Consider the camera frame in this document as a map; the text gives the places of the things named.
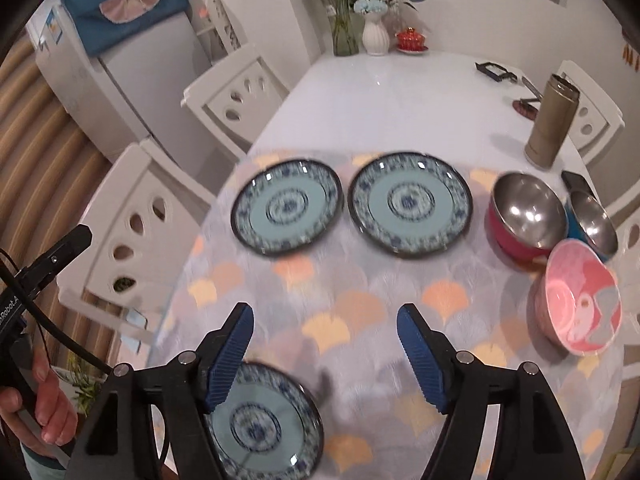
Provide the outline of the person's left hand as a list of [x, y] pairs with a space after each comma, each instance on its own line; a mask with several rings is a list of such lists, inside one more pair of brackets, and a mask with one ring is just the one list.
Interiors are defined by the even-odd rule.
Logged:
[[1, 417], [24, 445], [39, 455], [52, 457], [53, 445], [66, 445], [75, 437], [78, 416], [41, 347], [34, 349], [32, 376], [37, 383], [35, 420], [41, 427], [39, 436], [17, 415], [22, 409], [22, 397], [13, 388], [1, 389]]

